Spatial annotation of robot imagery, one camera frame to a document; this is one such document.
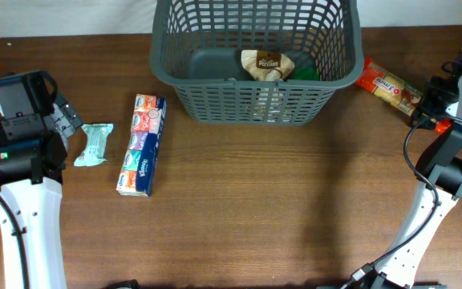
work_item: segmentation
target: snack bar wrapper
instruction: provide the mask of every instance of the snack bar wrapper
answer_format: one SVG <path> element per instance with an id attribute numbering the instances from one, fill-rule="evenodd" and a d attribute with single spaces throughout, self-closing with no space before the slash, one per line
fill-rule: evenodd
<path id="1" fill-rule="evenodd" d="M 363 73 L 356 80 L 356 84 L 409 116 L 415 111 L 424 95 L 409 83 L 379 66 L 370 57 L 365 59 Z"/>
<path id="2" fill-rule="evenodd" d="M 120 194 L 151 196 L 166 110 L 165 99 L 136 95 L 131 137 L 117 181 Z"/>

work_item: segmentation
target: cable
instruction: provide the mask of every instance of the cable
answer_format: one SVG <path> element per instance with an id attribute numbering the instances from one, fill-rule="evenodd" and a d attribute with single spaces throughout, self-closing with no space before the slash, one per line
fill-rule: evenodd
<path id="1" fill-rule="evenodd" d="M 14 229 L 14 233 L 12 234 L 17 238 L 17 246 L 19 250 L 19 255 L 21 257 L 21 269 L 22 269 L 22 283 L 24 285 L 24 289 L 30 289 L 30 276 L 28 275 L 28 263 L 26 260 L 26 250 L 24 247 L 24 240 L 22 239 L 22 232 L 17 223 L 17 219 L 12 213 L 10 207 L 6 204 L 5 200 L 2 199 L 0 196 L 0 206 L 5 210 L 8 219 L 10 220 L 10 224 Z"/>

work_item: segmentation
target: wooden table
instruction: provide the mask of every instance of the wooden table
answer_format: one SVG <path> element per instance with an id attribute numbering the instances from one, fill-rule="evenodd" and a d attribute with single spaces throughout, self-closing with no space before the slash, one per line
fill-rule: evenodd
<path id="1" fill-rule="evenodd" d="M 0 77 L 48 70 L 86 123 L 115 125 L 108 161 L 96 167 L 73 166 L 86 137 L 70 139 L 60 218 L 69 288 L 126 279 L 178 287 L 336 283 L 384 252 L 416 183 L 402 155 L 407 119 L 396 109 L 350 86 L 302 127 L 199 124 L 151 73 L 150 42 L 150 35 L 0 39 Z M 365 55 L 421 89 L 461 45 L 462 26 L 363 29 Z M 151 198 L 115 191 L 137 92 L 168 102 Z M 418 132 L 412 159 L 435 138 Z M 462 201 L 417 280 L 462 288 Z"/>

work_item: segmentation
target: gray plastic basket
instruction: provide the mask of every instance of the gray plastic basket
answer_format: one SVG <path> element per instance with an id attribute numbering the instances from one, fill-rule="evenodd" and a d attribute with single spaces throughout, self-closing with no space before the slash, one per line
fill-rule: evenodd
<path id="1" fill-rule="evenodd" d="M 243 49 L 283 52 L 321 81 L 253 81 Z M 356 1 L 158 1 L 150 63 L 201 122 L 304 124 L 361 75 Z"/>

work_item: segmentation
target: black cable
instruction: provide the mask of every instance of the black cable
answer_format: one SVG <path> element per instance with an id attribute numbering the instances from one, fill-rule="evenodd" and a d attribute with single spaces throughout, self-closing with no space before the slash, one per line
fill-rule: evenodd
<path id="1" fill-rule="evenodd" d="M 19 255 L 21 257 L 21 269 L 22 269 L 22 283 L 24 285 L 24 289 L 30 289 L 30 276 L 28 275 L 28 262 L 26 260 L 26 250 L 24 247 L 24 240 L 22 239 L 22 231 L 17 223 L 17 219 L 12 213 L 10 207 L 6 204 L 5 200 L 2 199 L 0 196 L 0 205 L 5 210 L 8 219 L 10 220 L 10 224 L 14 229 L 14 233 L 12 234 L 17 238 L 17 246 L 19 250 Z"/>
<path id="2" fill-rule="evenodd" d="M 449 64 L 456 64 L 456 65 L 460 65 L 462 67 L 462 63 L 460 63 L 460 62 L 448 61 L 448 62 L 444 63 L 441 66 L 441 68 L 444 71 L 450 72 L 449 70 L 446 69 L 446 66 L 449 65 Z M 421 172 L 419 172 L 415 168 L 415 166 L 411 163 L 411 160 L 409 159 L 409 154 L 407 152 L 407 145 L 408 145 L 409 140 L 411 139 L 411 136 L 413 135 L 413 133 L 416 131 L 417 128 L 419 128 L 421 125 L 425 124 L 426 122 L 430 121 L 431 119 L 436 119 L 436 120 L 450 119 L 450 120 L 454 120 L 455 122 L 460 123 L 460 124 L 462 124 L 462 119 L 459 118 L 459 117 L 450 116 L 450 115 L 428 116 L 428 117 L 422 119 L 421 121 L 419 121 L 415 126 L 413 126 L 411 128 L 411 130 L 409 130 L 409 132 L 407 133 L 407 136 L 406 136 L 406 140 L 404 141 L 404 145 L 403 145 L 404 159 L 406 160 L 407 165 L 413 171 L 413 173 L 415 173 L 415 175 L 421 181 L 423 181 L 428 187 L 431 188 L 431 191 L 434 193 L 434 204 L 435 205 L 432 207 L 431 213 L 428 215 L 428 217 L 425 219 L 425 221 L 422 223 L 422 225 L 419 227 L 419 229 L 415 233 L 413 233 L 408 239 L 406 239 L 406 241 L 400 243 L 395 248 L 389 250 L 387 253 L 384 253 L 381 257 L 377 258 L 374 262 L 371 263 L 372 266 L 375 266 L 375 264 L 377 264 L 379 261 L 381 261 L 382 259 L 386 258 L 387 256 L 395 253 L 397 250 L 399 250 L 403 246 L 406 246 L 410 241 L 412 241 L 414 238 L 416 238 L 416 236 L 418 236 L 418 234 L 420 234 L 420 232 L 425 229 L 425 226 L 431 221 L 432 217 L 434 216 L 434 214 L 436 212 L 436 209 L 440 205 L 440 197 L 438 196 L 438 191 L 436 190 L 436 187 Z"/>

